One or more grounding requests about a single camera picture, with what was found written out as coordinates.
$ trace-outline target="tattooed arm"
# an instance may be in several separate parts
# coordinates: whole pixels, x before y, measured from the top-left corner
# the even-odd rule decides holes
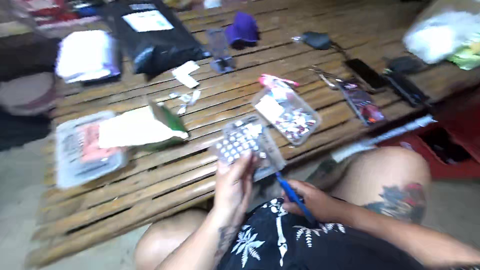
[[[219,163],[212,211],[156,270],[211,270],[217,266],[243,222],[252,193],[255,162],[248,153],[230,167]]]
[[[334,199],[308,183],[294,180],[290,180],[288,183],[304,198],[305,206],[317,220],[342,223],[384,239],[409,253],[426,267],[436,269],[452,267],[455,269],[455,267],[461,265],[480,264],[479,251],[448,234],[417,224],[399,221],[363,207]],[[302,211],[293,203],[284,203],[283,208],[288,212],[302,215]],[[397,215],[398,211],[396,209],[395,214],[389,212],[391,213],[390,216],[396,216],[398,219],[406,217],[405,215]]]

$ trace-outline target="leg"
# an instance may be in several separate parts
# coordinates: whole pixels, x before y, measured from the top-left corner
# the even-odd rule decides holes
[[[401,147],[365,152],[347,168],[331,195],[399,220],[420,223],[430,170],[423,157]]]
[[[152,224],[135,250],[137,270],[154,270],[202,224],[207,212],[189,209]]]

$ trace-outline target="plastic bag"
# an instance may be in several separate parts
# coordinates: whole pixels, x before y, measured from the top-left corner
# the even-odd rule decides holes
[[[304,143],[322,119],[289,85],[295,82],[263,74],[260,82],[265,88],[253,97],[252,105],[289,142]]]
[[[60,43],[55,72],[68,84],[117,76],[116,46],[102,30],[73,32]]]
[[[438,0],[407,31],[403,43],[426,63],[440,62],[478,32],[479,8],[474,1]]]
[[[55,131],[57,187],[61,189],[85,184],[98,177],[125,167],[125,148],[99,148],[98,124],[115,117],[104,110],[67,121]]]
[[[152,78],[187,61],[204,58],[202,45],[161,1],[119,0],[107,4],[104,12],[136,74]]]

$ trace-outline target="black bag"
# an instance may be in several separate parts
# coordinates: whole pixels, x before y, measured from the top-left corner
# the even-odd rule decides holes
[[[105,6],[104,16],[136,74],[145,73],[151,79],[205,58],[203,46],[159,0],[114,1]]]

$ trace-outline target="black phone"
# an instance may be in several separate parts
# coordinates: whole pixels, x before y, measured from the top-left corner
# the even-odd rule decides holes
[[[344,64],[358,76],[359,80],[370,86],[369,90],[371,92],[378,93],[388,85],[388,81],[385,78],[358,58],[347,60]]]

